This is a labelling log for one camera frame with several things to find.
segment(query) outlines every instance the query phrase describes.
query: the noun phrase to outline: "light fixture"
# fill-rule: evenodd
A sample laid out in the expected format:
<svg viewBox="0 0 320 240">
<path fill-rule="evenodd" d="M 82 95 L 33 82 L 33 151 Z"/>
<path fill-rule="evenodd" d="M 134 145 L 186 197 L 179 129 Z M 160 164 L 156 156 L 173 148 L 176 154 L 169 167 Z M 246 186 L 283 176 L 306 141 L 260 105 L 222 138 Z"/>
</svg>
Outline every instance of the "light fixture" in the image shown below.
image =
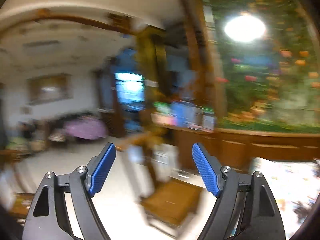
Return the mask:
<svg viewBox="0 0 320 240">
<path fill-rule="evenodd" d="M 229 21 L 225 33 L 235 41 L 249 42 L 260 38 L 266 30 L 264 23 L 253 16 L 239 16 Z"/>
<path fill-rule="evenodd" d="M 44 90 L 46 92 L 53 92 L 57 89 L 55 87 L 43 87 L 43 88 L 41 88 L 41 90 Z"/>
</svg>

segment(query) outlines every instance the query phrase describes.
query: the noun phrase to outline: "green foliage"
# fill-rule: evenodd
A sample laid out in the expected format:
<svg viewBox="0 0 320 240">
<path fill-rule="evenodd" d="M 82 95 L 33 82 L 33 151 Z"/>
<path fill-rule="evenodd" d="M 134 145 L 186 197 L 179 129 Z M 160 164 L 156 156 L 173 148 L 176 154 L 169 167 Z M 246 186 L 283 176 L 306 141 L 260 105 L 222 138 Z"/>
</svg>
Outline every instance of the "green foliage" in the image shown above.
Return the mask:
<svg viewBox="0 0 320 240">
<path fill-rule="evenodd" d="M 274 100 L 278 99 L 277 97 L 280 102 L 282 99 L 287 99 L 287 102 L 293 98 L 290 105 L 294 105 L 295 97 L 292 96 L 294 93 L 300 97 L 302 94 L 307 97 L 306 108 L 319 107 L 320 89 L 311 85 L 312 82 L 319 82 L 319 78 L 311 80 L 308 77 L 308 73 L 318 71 L 316 54 L 305 12 L 296 0 L 203 0 L 203 2 L 212 8 L 214 16 L 217 47 L 224 78 L 228 80 L 224 85 L 229 113 L 249 112 L 257 100 L 263 100 L 271 106 L 269 108 L 281 105 L 275 104 Z M 262 39 L 241 43 L 231 40 L 225 34 L 224 27 L 227 22 L 242 14 L 250 14 L 265 23 L 267 31 Z M 257 58 L 266 60 L 265 62 L 246 60 Z M 246 76 L 256 77 L 256 80 L 246 80 Z M 270 91 L 276 92 L 276 96 L 270 96 Z M 307 130 L 304 126 L 291 127 L 275 122 L 266 124 L 259 120 L 245 126 L 252 130 L 268 130 L 268 127 L 270 131 Z M 242 124 L 229 123 L 228 126 L 243 129 Z"/>
<path fill-rule="evenodd" d="M 219 123 L 219 127 L 236 130 L 252 130 L 265 132 L 287 132 L 287 133 L 320 133 L 320 126 L 310 125 L 288 125 L 284 122 L 271 122 L 262 120 L 258 122 L 235 123 L 224 119 Z"/>
</svg>

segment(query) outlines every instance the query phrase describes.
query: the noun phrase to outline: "framed picture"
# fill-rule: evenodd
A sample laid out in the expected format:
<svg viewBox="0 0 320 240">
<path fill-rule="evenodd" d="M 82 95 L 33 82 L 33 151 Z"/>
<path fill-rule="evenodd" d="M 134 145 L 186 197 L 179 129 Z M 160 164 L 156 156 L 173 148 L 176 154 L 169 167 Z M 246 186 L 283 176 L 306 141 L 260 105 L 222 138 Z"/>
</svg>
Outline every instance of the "framed picture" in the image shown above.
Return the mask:
<svg viewBox="0 0 320 240">
<path fill-rule="evenodd" d="M 69 74 L 42 76 L 29 79 L 28 88 L 30 105 L 39 105 L 72 98 L 70 94 Z"/>
</svg>

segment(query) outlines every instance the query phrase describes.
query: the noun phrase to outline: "window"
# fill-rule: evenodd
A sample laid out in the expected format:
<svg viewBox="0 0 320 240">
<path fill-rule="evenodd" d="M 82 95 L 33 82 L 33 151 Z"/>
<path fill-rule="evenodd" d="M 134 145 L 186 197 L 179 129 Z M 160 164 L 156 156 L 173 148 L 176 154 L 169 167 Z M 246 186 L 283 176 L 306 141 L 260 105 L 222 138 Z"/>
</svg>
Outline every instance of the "window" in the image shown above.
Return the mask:
<svg viewBox="0 0 320 240">
<path fill-rule="evenodd" d="M 144 101 L 142 76 L 134 73 L 115 73 L 119 102 L 132 104 Z"/>
</svg>

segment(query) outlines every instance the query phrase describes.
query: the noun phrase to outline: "tiled floor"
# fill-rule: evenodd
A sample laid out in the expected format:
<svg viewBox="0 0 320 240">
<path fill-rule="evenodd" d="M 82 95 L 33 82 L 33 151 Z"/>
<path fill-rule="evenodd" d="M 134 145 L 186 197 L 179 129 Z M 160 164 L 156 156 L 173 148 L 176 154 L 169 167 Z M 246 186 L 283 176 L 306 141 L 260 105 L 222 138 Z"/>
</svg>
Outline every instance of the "tiled floor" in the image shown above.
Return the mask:
<svg viewBox="0 0 320 240">
<path fill-rule="evenodd" d="M 26 159 L 20 164 L 20 169 L 23 170 L 27 167 L 34 183 L 38 185 L 44 174 L 48 171 L 53 171 L 57 175 L 60 175 L 69 173 L 80 165 L 86 165 L 91 157 L 99 154 L 108 141 L 117 143 L 119 139 L 108 138 L 107 140 L 90 144 L 79 144 L 73 148 L 72 153 L 65 152 L 63 149 L 52 149 Z M 107 233 L 114 240 L 129 238 L 146 240 L 172 239 L 146 224 L 143 210 L 135 201 L 135 194 L 128 180 L 128 174 L 126 173 L 120 154 L 123 153 L 117 153 L 116 160 L 101 192 L 96 194 L 92 199 Z M 137 175 L 142 193 L 148 194 L 152 192 L 148 172 L 144 166 L 138 164 L 139 157 L 136 155 L 130 155 L 129 159 L 135 161 L 135 163 L 131 162 L 131 164 Z M 157 170 L 162 174 L 162 177 L 164 177 L 167 171 L 165 166 L 158 167 Z M 185 180 L 204 187 L 202 179 L 199 176 L 191 176 Z M 66 194 L 66 202 L 73 232 L 75 236 L 82 238 L 70 194 Z M 212 211 L 214 203 L 215 198 L 213 195 L 204 189 L 198 215 L 193 218 L 186 231 L 181 235 L 181 240 L 197 239 Z"/>
</svg>

